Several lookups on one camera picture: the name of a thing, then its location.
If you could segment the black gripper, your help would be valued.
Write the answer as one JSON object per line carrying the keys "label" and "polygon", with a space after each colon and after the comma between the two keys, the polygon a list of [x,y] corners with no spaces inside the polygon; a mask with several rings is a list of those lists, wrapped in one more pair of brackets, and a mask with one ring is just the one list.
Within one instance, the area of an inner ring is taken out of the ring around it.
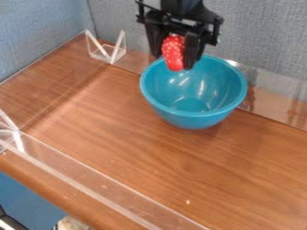
{"label": "black gripper", "polygon": [[170,33],[185,36],[183,68],[194,68],[206,45],[219,43],[219,27],[225,19],[213,12],[203,0],[159,0],[159,7],[137,0],[137,21],[146,25],[149,46],[155,58],[162,55],[162,43]]}

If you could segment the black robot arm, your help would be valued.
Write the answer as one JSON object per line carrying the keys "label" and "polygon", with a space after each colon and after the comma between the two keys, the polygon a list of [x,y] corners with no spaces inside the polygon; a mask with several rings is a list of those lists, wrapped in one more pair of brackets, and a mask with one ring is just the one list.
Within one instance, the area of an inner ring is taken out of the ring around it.
{"label": "black robot arm", "polygon": [[190,70],[206,45],[219,44],[223,17],[205,6],[203,0],[159,0],[159,8],[146,4],[145,0],[135,1],[137,21],[146,27],[151,55],[162,57],[162,44],[170,35],[183,36],[183,68]]}

